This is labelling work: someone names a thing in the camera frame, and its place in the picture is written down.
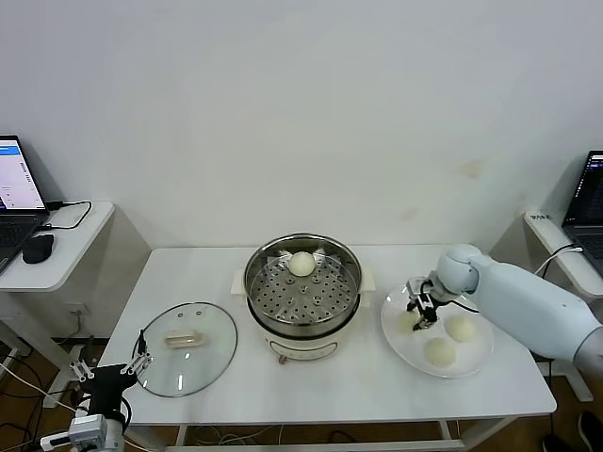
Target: glass lid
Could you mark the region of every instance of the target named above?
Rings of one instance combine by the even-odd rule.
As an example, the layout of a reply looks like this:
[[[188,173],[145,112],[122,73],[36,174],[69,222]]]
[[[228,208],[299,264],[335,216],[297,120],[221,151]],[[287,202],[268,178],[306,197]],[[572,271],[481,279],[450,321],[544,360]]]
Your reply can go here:
[[[236,326],[215,304],[188,303],[153,320],[144,339],[152,360],[139,383],[157,396],[182,397],[201,391],[226,370],[236,350]]]

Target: white plate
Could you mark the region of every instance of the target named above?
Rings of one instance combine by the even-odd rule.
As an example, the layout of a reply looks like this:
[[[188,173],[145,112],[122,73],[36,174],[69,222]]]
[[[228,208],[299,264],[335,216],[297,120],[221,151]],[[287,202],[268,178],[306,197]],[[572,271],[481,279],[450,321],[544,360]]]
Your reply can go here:
[[[481,369],[494,349],[494,333],[488,320],[451,303],[438,308],[438,321],[431,328],[404,334],[399,326],[399,316],[406,312],[408,301],[406,287],[402,286],[389,294],[381,309],[381,325],[387,342],[405,362],[422,372],[446,379],[467,377]],[[464,297],[458,298],[458,301],[474,307]],[[460,343],[448,336],[444,321],[454,315],[466,315],[473,321],[477,329],[474,341]],[[456,361],[449,367],[437,367],[425,358],[425,345],[435,337],[449,339],[456,347]]]

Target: computer mouse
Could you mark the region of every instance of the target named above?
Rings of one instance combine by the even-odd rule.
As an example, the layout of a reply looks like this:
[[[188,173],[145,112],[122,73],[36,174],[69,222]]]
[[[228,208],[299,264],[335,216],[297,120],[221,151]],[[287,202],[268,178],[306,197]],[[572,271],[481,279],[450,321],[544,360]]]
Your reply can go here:
[[[23,245],[23,260],[27,264],[44,262],[53,252],[55,237],[52,234],[29,238]]]

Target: laptop screen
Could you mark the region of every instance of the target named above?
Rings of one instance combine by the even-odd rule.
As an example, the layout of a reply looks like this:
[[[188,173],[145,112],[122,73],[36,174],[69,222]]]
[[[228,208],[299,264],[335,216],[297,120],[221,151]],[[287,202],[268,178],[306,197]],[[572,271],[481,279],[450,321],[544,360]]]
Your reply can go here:
[[[603,151],[588,154],[563,224],[603,225]]]
[[[44,208],[19,143],[0,138],[0,212]]]

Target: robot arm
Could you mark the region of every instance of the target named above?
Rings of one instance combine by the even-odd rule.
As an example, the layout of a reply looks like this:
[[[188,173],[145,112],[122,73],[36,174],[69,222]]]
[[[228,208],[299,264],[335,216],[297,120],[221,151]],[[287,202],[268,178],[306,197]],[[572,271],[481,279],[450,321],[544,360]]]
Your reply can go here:
[[[90,400],[86,415],[78,410],[69,430],[41,438],[44,452],[72,444],[79,452],[122,452],[123,433],[128,421],[120,411],[122,394],[134,386],[137,375],[149,365],[143,331],[140,331],[137,354],[129,364],[114,364],[90,369],[86,363],[72,363],[84,393]]]
[[[603,326],[586,302],[527,270],[502,264],[470,245],[457,245],[440,257],[427,281],[429,289],[408,284],[411,302],[419,305],[419,328],[429,327],[426,299],[434,309],[460,295],[480,313],[531,351],[562,359],[587,373],[603,376]]]

